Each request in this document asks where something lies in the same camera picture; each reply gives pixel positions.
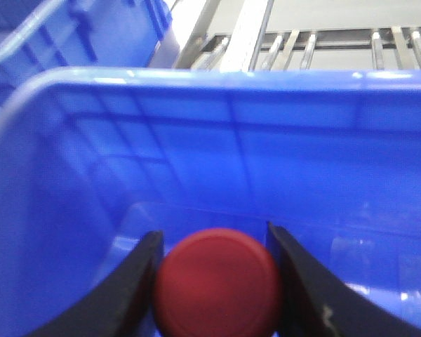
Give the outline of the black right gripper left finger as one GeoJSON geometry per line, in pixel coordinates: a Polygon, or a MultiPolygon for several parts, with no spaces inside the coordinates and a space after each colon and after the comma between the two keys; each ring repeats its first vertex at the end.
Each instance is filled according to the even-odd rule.
{"type": "Polygon", "coordinates": [[[91,292],[28,335],[154,336],[152,290],[163,253],[163,232],[147,232],[91,292]]]}

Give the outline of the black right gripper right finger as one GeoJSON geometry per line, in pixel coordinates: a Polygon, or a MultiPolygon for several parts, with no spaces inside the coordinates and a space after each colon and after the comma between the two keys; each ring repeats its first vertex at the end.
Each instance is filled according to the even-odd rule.
{"type": "Polygon", "coordinates": [[[421,328],[349,288],[271,221],[266,247],[281,274],[279,336],[421,336],[421,328]]]}

